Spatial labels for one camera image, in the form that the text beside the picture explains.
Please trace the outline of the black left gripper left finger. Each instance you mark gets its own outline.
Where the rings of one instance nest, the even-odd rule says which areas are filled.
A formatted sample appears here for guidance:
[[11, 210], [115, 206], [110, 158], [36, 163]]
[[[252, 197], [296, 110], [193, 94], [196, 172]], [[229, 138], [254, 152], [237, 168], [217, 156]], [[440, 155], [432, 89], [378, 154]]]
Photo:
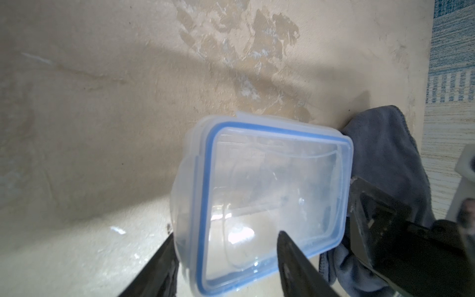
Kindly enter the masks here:
[[171, 233], [120, 297], [175, 297], [179, 260]]

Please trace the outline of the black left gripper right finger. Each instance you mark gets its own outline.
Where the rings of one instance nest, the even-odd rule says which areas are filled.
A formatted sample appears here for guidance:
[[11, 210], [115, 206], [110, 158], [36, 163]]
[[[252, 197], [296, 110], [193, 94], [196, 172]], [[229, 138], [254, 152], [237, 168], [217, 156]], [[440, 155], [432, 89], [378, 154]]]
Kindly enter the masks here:
[[278, 268], [286, 297], [338, 297], [285, 231], [277, 240]]

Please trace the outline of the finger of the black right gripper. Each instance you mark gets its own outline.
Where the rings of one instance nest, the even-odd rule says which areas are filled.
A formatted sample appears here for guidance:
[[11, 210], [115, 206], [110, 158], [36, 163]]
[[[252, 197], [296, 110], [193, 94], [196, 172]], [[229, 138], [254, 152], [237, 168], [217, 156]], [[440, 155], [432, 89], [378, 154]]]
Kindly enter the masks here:
[[411, 208], [355, 176], [350, 186], [351, 251], [404, 297], [472, 297], [475, 256], [460, 225], [409, 221]]

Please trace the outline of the small blue-rimmed lunch box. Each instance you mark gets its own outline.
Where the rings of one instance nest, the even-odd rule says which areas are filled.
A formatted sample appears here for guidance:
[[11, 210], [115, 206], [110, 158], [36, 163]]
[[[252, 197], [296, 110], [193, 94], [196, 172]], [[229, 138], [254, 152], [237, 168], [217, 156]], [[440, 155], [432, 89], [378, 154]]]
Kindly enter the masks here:
[[343, 238], [353, 141], [340, 131], [238, 112], [186, 134], [170, 195], [174, 246], [194, 295], [239, 290], [278, 270], [281, 231], [307, 257]]

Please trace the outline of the dark blue cloth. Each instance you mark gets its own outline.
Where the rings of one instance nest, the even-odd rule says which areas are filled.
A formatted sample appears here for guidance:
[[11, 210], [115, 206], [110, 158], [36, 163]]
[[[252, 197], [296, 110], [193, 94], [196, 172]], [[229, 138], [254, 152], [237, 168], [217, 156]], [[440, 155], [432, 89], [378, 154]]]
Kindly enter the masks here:
[[[409, 205], [411, 222], [432, 226], [435, 216], [429, 179], [401, 110], [390, 105], [363, 111], [351, 119], [342, 133], [354, 145], [352, 174]], [[340, 245], [320, 255], [319, 272], [330, 285], [339, 282], [351, 297], [395, 294], [351, 252], [348, 229]]]

